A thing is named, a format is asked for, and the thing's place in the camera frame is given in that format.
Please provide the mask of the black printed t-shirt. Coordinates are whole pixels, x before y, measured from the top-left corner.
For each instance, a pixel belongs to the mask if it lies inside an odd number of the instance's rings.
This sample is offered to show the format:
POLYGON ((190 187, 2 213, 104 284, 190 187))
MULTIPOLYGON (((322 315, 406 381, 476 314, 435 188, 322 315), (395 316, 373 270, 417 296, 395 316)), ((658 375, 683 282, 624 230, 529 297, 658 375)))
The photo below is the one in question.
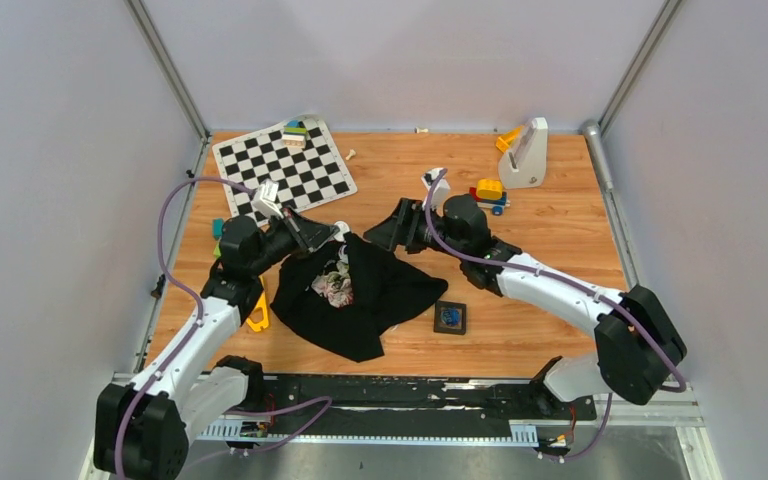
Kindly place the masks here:
POLYGON ((380 336, 449 288, 356 234, 281 265, 271 309, 302 339, 356 363, 384 355, 380 336))

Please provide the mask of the black square frame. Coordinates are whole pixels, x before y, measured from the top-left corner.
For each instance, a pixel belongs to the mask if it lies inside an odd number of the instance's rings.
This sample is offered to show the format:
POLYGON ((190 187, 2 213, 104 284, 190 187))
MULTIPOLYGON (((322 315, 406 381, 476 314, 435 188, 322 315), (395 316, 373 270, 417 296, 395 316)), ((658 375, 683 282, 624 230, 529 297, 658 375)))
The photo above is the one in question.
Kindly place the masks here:
POLYGON ((467 306, 463 303, 438 300, 434 306, 433 331, 441 334, 465 335, 467 306))

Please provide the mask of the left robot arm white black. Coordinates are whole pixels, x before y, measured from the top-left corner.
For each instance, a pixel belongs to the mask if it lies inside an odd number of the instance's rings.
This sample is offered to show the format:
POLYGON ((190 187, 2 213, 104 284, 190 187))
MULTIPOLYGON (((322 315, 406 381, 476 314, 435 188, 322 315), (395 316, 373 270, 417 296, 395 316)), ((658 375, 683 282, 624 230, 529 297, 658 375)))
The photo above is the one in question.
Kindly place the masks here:
POLYGON ((235 406, 258 411, 267 390, 259 363, 226 356, 209 374, 204 367, 254 311, 264 292, 261 274, 348 231, 343 222, 315 222, 291 208, 271 217, 267 229, 247 216, 227 220, 220 255, 184 326, 128 383, 110 383, 99 394, 94 466, 122 479, 175 479, 211 423, 235 406))

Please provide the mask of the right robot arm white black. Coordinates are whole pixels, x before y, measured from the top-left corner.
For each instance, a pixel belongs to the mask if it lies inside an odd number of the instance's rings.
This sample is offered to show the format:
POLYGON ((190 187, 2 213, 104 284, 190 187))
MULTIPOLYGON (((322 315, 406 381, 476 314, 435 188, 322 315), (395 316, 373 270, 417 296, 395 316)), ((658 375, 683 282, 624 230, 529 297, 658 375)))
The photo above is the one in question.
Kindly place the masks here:
POLYGON ((468 194, 446 200, 442 213, 403 198, 363 237, 387 251, 402 247, 414 254, 429 248, 456 257, 476 288, 534 305, 592 337, 594 353, 553 358, 535 375, 531 403, 544 417, 596 394, 614 393, 645 405, 670 377, 678 383, 675 391, 686 388, 677 367, 687 347, 652 290, 636 284, 623 292, 546 266, 493 235, 468 194))

